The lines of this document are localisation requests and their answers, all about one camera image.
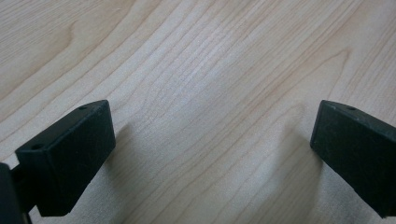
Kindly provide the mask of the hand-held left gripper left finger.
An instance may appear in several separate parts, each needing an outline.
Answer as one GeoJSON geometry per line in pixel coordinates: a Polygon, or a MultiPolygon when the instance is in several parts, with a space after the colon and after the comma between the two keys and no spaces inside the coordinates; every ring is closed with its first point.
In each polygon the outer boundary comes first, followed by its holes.
{"type": "Polygon", "coordinates": [[[24,211],[71,212],[115,148],[109,102],[82,105],[16,150],[17,193],[24,211]]]}

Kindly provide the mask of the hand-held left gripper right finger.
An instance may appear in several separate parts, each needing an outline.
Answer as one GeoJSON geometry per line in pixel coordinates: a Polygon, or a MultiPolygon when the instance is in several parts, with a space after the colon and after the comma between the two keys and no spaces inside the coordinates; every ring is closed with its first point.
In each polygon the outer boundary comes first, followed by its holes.
{"type": "Polygon", "coordinates": [[[395,127],[323,100],[310,146],[381,217],[396,217],[395,127]]]}

